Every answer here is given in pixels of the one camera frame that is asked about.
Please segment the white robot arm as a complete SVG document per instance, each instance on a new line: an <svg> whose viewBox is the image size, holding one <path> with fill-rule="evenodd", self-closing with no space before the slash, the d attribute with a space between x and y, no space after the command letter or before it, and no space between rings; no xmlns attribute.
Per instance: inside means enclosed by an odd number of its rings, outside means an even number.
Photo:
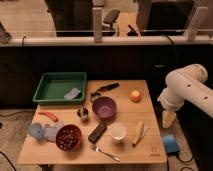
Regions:
<svg viewBox="0 0 213 171"><path fill-rule="evenodd" d="M191 64L169 72L166 88L158 97L163 107L162 126L169 128L176 119L176 112L189 101L213 118L213 90L204 85L207 70L200 64Z"/></svg>

